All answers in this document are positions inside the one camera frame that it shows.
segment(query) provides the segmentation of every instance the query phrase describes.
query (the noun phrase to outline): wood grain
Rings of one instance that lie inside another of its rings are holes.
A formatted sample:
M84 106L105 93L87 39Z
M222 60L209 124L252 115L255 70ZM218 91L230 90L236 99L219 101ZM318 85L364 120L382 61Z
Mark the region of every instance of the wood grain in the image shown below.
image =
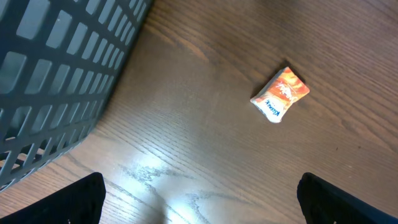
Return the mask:
M156 1L96 129L0 216L94 171L102 223L304 223L304 172L398 216L397 6ZM271 124L249 99L283 62L311 92Z

